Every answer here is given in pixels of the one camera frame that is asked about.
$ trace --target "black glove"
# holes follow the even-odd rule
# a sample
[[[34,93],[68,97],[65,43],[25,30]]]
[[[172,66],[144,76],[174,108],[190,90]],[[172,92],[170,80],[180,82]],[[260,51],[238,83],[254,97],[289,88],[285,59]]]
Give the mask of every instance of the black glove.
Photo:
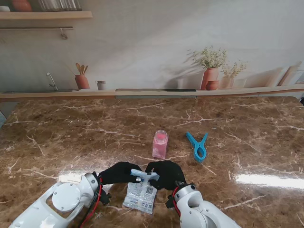
[[[119,162],[110,167],[109,169],[102,171],[98,176],[102,178],[102,184],[116,184],[116,183],[139,183],[136,181],[135,176],[130,175],[131,169],[141,170],[138,165],[128,162]]]
[[[158,180],[149,181],[157,190],[162,188],[174,190],[177,187],[175,181],[186,183],[184,173],[176,163],[171,161],[153,161],[148,164],[145,172],[152,172],[152,169],[154,169],[153,172],[160,176]]]

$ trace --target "sink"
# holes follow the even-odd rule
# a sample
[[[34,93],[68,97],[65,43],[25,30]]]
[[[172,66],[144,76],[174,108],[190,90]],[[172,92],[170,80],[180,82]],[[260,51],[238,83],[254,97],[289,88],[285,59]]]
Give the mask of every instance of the sink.
[[[43,90],[43,91],[10,91],[3,92],[4,94],[42,94],[42,93],[60,93],[60,92],[72,92],[75,89],[66,89],[66,90]]]

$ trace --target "small packet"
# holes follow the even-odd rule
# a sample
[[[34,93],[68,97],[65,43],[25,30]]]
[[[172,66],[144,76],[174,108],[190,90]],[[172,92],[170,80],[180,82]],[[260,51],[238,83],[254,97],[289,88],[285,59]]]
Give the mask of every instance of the small packet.
[[[132,169],[131,175],[140,177],[140,183],[128,183],[127,195],[123,205],[149,214],[153,213],[153,204],[157,189],[149,185],[149,180],[158,180],[159,175],[155,172],[142,172]]]

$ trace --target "wooden shelf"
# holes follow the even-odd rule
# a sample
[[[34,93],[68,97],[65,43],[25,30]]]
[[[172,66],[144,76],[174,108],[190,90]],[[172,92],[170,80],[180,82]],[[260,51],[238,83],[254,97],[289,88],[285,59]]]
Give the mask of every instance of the wooden shelf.
[[[297,85],[285,85],[276,87],[260,87],[260,88],[245,88],[245,89],[226,89],[226,90],[198,90],[196,92],[167,92],[167,91],[73,91],[73,92],[51,92],[51,93],[1,93],[0,102],[5,101],[18,101],[22,99],[32,98],[52,98],[52,97],[63,97],[63,98],[106,98],[115,96],[247,96],[247,95],[267,95],[267,94],[280,94],[280,93],[295,93],[304,91],[303,84]]]
[[[39,13],[21,13],[21,12],[0,12],[0,20],[50,20],[50,19],[84,19],[92,18],[91,11],[73,11],[73,12],[39,12]]]

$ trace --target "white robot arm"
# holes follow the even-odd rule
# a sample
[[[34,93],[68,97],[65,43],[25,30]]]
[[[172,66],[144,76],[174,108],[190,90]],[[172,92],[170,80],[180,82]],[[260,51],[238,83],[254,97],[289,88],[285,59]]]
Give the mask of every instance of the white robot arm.
[[[241,228],[212,203],[204,201],[193,184],[180,188],[174,200],[181,212],[181,228]]]
[[[97,187],[98,181],[91,173],[81,176],[79,184],[56,183],[19,215],[9,228],[66,228],[84,206],[89,207]],[[61,217],[47,204],[49,197],[52,197],[58,211],[72,213],[67,218]]]

